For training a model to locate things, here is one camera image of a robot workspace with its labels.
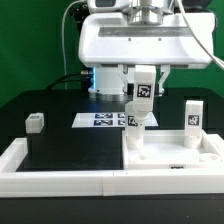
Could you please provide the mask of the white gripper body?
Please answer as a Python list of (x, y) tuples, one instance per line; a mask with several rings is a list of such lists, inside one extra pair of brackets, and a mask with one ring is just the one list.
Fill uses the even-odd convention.
[(83, 23), (79, 58), (101, 65), (170, 65), (203, 69), (213, 52), (212, 13), (168, 15), (160, 25), (130, 25), (120, 13), (96, 13)]

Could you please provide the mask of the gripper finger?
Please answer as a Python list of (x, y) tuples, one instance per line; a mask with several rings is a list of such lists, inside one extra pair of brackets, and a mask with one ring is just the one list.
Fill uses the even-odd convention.
[(162, 96), (164, 93), (163, 84), (170, 74), (170, 66), (169, 65), (161, 65), (160, 66), (160, 78), (156, 83), (155, 94), (157, 96)]
[(118, 66), (118, 74), (124, 84), (123, 92), (126, 95), (132, 95), (134, 89), (134, 71), (133, 67), (120, 64)]

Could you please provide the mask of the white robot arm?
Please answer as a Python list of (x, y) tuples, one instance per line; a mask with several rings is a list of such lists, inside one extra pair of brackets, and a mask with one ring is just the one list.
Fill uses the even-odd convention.
[(172, 68), (203, 69), (211, 63), (212, 0), (87, 0), (79, 59), (93, 70), (90, 96), (130, 94), (134, 67), (153, 65), (167, 77)]

